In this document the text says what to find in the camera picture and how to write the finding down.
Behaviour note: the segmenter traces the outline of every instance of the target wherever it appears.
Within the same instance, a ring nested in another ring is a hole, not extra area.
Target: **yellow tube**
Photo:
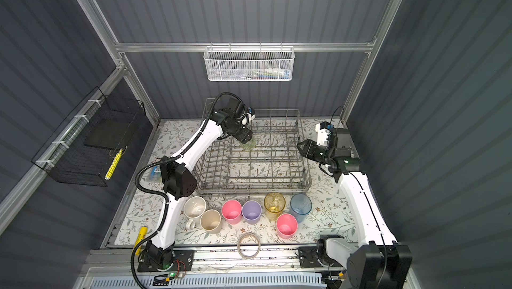
[[[112,178],[112,174],[114,173],[114,170],[116,170],[117,163],[119,162],[119,159],[121,159],[121,156],[123,155],[123,149],[119,150],[117,155],[114,157],[114,160],[112,160],[112,164],[110,165],[110,168],[106,171],[105,180],[109,180]]]
[[[137,240],[135,241],[135,245],[133,247],[135,247],[141,240],[144,239],[146,232],[147,232],[147,227],[140,227],[139,235],[137,236]],[[135,252],[136,255],[140,254],[141,248],[142,248],[142,246],[137,249],[137,251]]]

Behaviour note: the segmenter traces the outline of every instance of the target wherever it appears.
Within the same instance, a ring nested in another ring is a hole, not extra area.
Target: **mug handle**
[[[185,229],[192,230],[195,227],[195,221],[189,220],[185,225]]]

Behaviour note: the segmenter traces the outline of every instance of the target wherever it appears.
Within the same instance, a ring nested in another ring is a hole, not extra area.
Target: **wire basket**
[[[205,110],[213,99],[207,100]],[[200,195],[257,195],[307,192],[311,176],[296,147],[302,126],[296,109],[256,109],[253,138],[215,141],[195,165]]]
[[[113,162],[118,165],[122,161],[145,118],[144,104],[102,95],[83,115],[75,117],[78,121],[62,140],[51,143],[55,148],[48,158],[41,159],[40,150],[32,163],[59,183],[106,187],[115,170]]]
[[[211,81],[290,81],[293,48],[281,51],[204,50],[204,63]]]

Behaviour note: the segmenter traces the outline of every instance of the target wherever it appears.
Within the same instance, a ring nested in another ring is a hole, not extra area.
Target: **cup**
[[[242,216],[248,224],[257,223],[261,216],[261,205],[254,200],[249,200],[242,206]]]
[[[222,205],[222,216],[229,224],[237,224],[242,220],[242,205],[238,200],[228,200]]]
[[[265,209],[267,209],[267,217],[270,221],[276,221],[278,216],[283,213],[286,201],[285,197],[278,192],[271,192],[265,196]]]
[[[295,217],[298,223],[306,219],[306,216],[311,211],[313,204],[308,196],[303,193],[296,194],[290,200],[290,214]]]
[[[293,236],[298,228],[297,220],[289,213],[284,213],[279,216],[278,221],[275,224],[278,236],[283,239],[288,239]]]
[[[185,225],[185,229],[192,230],[196,223],[200,223],[201,216],[206,209],[206,201],[200,196],[195,196],[187,200],[183,207],[183,213],[185,214],[185,217],[189,219]]]
[[[201,226],[210,234],[218,234],[222,229],[221,214],[214,209],[206,210],[201,216]]]

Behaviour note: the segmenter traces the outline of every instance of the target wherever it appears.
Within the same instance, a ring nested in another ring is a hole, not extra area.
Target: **pink cup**
[[[278,235],[280,238],[288,239],[295,234],[298,228],[297,219],[289,213],[279,216],[277,225]]]
[[[221,211],[229,224],[237,224],[242,220],[242,205],[238,200],[228,200],[222,205]]]

